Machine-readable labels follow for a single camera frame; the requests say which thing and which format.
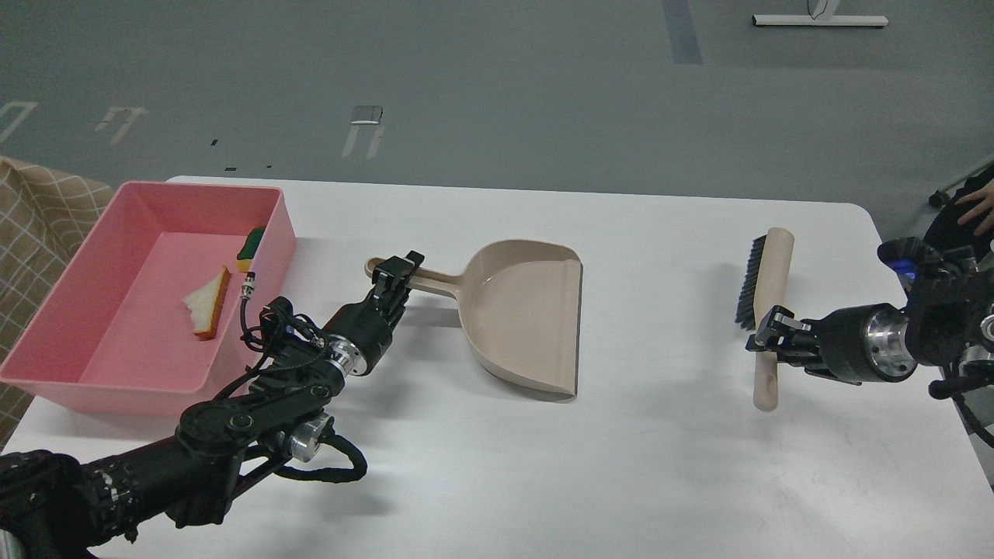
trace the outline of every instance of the pink plastic bin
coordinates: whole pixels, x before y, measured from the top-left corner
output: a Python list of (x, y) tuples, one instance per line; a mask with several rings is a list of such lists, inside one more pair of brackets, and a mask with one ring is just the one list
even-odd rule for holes
[[(179, 417), (254, 363), (239, 336), (253, 228), (248, 323), (279, 295), (296, 246), (278, 188), (129, 182), (120, 187), (0, 366), (0, 381), (68, 408)], [(228, 266), (218, 335), (193, 334), (183, 297)]]

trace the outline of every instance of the brush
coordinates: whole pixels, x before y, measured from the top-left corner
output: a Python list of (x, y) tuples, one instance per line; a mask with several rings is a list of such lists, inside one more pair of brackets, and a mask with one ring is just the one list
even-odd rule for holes
[[(783, 304), (793, 251), (793, 234), (780, 227), (770, 229), (766, 235), (752, 242), (736, 311), (739, 326), (755, 330), (758, 319), (763, 318), (775, 304)], [(776, 409), (778, 398), (776, 354), (757, 352), (752, 403), (764, 412), (772, 412)]]

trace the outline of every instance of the human hand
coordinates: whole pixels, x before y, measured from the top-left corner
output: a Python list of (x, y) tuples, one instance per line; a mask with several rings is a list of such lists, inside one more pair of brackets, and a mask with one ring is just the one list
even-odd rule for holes
[(979, 200), (977, 205), (970, 208), (968, 212), (963, 214), (963, 217), (956, 220), (959, 225), (966, 225), (967, 222), (987, 213), (987, 217), (984, 218), (980, 225), (973, 230), (973, 235), (975, 237), (980, 237), (984, 233), (987, 233), (992, 227), (994, 227), (994, 179), (991, 179), (986, 185), (978, 190), (963, 196), (959, 200), (956, 200), (956, 205), (965, 204), (966, 202), (972, 202), (974, 200)]

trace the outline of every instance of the beige dustpan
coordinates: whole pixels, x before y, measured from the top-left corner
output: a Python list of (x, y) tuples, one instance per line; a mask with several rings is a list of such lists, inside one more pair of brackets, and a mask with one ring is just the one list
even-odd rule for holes
[[(366, 274), (383, 259), (366, 262)], [(547, 392), (577, 393), (580, 257), (540, 241), (498, 241), (461, 276), (421, 268), (411, 287), (456, 300), (476, 360), (494, 376)]]

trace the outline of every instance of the chair wheel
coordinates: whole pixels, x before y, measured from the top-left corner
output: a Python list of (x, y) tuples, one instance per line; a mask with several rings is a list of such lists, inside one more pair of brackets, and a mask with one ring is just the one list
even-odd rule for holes
[(945, 192), (936, 190), (928, 197), (928, 205), (932, 208), (940, 209), (942, 206), (948, 204), (951, 199)]

